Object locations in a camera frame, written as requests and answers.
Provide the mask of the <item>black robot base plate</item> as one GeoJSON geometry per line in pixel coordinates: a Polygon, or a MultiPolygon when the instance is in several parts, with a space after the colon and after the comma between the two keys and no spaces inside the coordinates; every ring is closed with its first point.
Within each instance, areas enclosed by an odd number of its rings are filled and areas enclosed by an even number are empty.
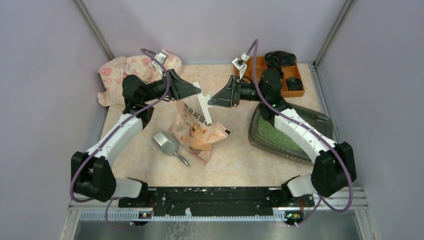
{"type": "Polygon", "coordinates": [[[277,221],[293,225],[316,205],[311,194],[289,198],[280,187],[143,187],[120,208],[141,208],[141,221],[277,221]]]}

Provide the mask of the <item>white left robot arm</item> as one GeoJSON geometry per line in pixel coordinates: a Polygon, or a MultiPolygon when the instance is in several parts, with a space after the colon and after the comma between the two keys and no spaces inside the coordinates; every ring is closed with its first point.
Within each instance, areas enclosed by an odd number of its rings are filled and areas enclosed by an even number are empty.
{"type": "Polygon", "coordinates": [[[114,127],[88,150],[77,151],[71,157],[70,196],[81,202],[76,194],[84,196],[84,202],[130,198],[138,207],[149,203],[150,193],[137,179],[115,178],[112,162],[150,122],[154,105],[163,99],[182,100],[202,92],[198,85],[183,80],[174,69],[166,70],[161,80],[144,83],[136,75],[127,75],[122,81],[125,108],[114,127]]]}

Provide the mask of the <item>grey metal scoop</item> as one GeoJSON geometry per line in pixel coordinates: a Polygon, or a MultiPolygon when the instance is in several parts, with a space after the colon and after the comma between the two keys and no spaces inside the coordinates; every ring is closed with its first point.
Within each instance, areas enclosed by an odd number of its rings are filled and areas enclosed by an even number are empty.
{"type": "Polygon", "coordinates": [[[171,136],[169,133],[164,131],[157,132],[153,137],[153,140],[159,147],[159,149],[168,156],[177,157],[184,165],[190,166],[190,163],[178,153],[179,142],[171,136]]]}

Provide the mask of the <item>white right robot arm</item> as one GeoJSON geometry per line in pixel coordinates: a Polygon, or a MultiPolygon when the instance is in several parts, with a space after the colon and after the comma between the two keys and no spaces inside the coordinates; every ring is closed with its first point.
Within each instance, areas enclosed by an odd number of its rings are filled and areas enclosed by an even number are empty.
{"type": "Polygon", "coordinates": [[[326,137],[302,119],[282,97],[282,87],[280,73],[273,68],[266,69],[255,84],[242,83],[232,75],[208,104],[231,108],[238,106],[241,100],[258,101],[261,117],[307,154],[313,163],[312,173],[294,177],[281,186],[281,199],[287,206],[295,206],[304,195],[319,194],[328,198],[344,187],[352,188],[356,179],[352,147],[347,142],[337,143],[326,137]]]}

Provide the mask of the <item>orange cat litter bag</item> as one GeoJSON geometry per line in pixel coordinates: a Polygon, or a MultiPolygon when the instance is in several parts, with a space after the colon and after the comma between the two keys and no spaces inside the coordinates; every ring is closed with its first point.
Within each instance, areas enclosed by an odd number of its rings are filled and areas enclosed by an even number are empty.
{"type": "Polygon", "coordinates": [[[207,122],[206,118],[182,100],[176,102],[176,116],[168,132],[196,160],[207,165],[211,158],[213,144],[230,135],[230,131],[220,122],[207,122]]]}

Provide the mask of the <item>piano-key bag clip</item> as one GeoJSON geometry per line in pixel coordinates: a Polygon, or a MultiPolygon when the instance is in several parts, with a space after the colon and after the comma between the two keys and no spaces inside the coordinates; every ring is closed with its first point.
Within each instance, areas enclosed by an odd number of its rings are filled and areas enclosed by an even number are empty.
{"type": "Polygon", "coordinates": [[[209,100],[211,99],[210,95],[203,95],[202,92],[198,93],[197,95],[203,116],[205,118],[205,124],[207,126],[210,126],[213,122],[213,119],[211,117],[211,114],[209,112],[209,108],[212,108],[213,106],[209,105],[209,100]]]}

